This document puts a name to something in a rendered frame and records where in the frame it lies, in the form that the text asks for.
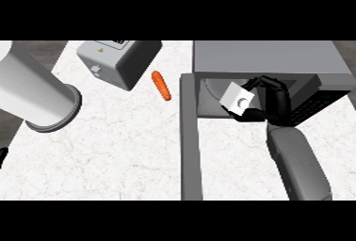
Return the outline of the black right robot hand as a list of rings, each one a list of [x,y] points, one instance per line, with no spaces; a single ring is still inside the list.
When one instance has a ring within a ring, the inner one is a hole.
[[[247,91],[254,88],[266,89],[266,108],[250,108],[238,116],[222,106],[229,116],[239,122],[267,121],[272,125],[287,126],[291,116],[291,98],[287,85],[266,75],[254,77],[241,86]]]

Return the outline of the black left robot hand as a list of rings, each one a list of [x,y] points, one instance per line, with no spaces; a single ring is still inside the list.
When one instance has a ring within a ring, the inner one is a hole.
[[[9,154],[9,147],[5,147],[0,149],[0,168],[3,166],[3,162],[7,157],[7,154]]]

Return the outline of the grey microwave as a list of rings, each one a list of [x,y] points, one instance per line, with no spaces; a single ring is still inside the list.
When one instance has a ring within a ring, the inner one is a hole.
[[[356,89],[356,78],[330,40],[197,40],[194,74],[201,82],[198,116],[210,119],[229,117],[220,105],[228,85],[242,85],[262,75],[287,85],[291,126],[300,125]]]

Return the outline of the grey microwave door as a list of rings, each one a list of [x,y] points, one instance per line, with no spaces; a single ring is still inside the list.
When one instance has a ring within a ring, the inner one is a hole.
[[[198,133],[197,84],[192,73],[179,79],[180,197],[202,200],[202,170]]]

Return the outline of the orange carrot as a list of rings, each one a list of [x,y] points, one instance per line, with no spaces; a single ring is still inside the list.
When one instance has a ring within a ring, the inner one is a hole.
[[[154,79],[154,84],[155,84],[155,87],[160,91],[163,99],[166,101],[170,101],[171,100],[171,93],[170,93],[169,87],[166,85],[163,75],[160,74],[158,71],[152,72],[152,79]]]

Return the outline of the grey toaster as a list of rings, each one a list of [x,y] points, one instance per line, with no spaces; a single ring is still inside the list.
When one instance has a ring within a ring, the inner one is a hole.
[[[87,40],[77,55],[93,76],[130,91],[161,47],[160,40]]]

